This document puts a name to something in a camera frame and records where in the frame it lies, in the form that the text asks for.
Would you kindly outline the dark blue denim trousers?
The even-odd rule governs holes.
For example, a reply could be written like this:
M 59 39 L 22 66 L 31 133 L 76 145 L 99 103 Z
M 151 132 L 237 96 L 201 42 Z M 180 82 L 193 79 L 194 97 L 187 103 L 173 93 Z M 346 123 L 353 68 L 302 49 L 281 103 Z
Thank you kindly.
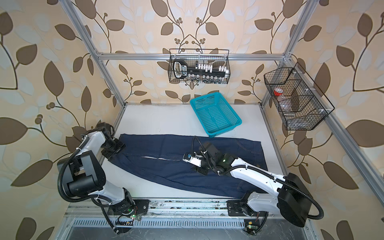
M 248 192 L 264 193 L 262 189 L 230 175 L 220 177 L 209 172 L 204 176 L 193 169 L 194 165 L 183 161 L 185 153 L 197 152 L 200 144 L 211 143 L 223 154 L 232 154 L 267 170 L 261 142 L 208 137 L 199 137 L 197 142 L 193 142 L 191 136 L 127 134 L 122 134 L 120 141 L 126 146 L 110 162 L 150 182 L 230 198 L 242 198 Z

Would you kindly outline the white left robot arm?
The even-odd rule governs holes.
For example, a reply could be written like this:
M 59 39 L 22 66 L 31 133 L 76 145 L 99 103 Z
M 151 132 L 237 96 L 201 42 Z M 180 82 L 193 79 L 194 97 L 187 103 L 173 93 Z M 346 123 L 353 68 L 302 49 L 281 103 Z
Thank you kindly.
M 112 125 L 99 123 L 82 135 L 80 145 L 69 157 L 59 161 L 57 187 L 63 200 L 69 203 L 91 200 L 104 212 L 112 210 L 115 215 L 129 216 L 137 212 L 128 190 L 107 181 L 97 159 L 98 153 L 111 159 L 125 147 L 114 135 Z

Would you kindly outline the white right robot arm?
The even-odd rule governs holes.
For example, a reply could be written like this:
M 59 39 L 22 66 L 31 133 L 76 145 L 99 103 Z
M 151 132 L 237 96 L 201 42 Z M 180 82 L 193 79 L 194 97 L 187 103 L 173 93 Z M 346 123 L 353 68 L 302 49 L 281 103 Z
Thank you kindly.
M 257 192 L 246 193 L 241 200 L 228 201 L 228 214 L 254 217 L 279 212 L 291 224 L 303 228 L 308 219 L 321 220 L 325 213 L 295 174 L 279 175 L 251 165 L 240 157 L 220 152 L 212 143 L 201 144 L 198 152 L 185 153 L 183 161 L 194 165 L 203 175 L 231 176 L 263 190 L 269 197 Z

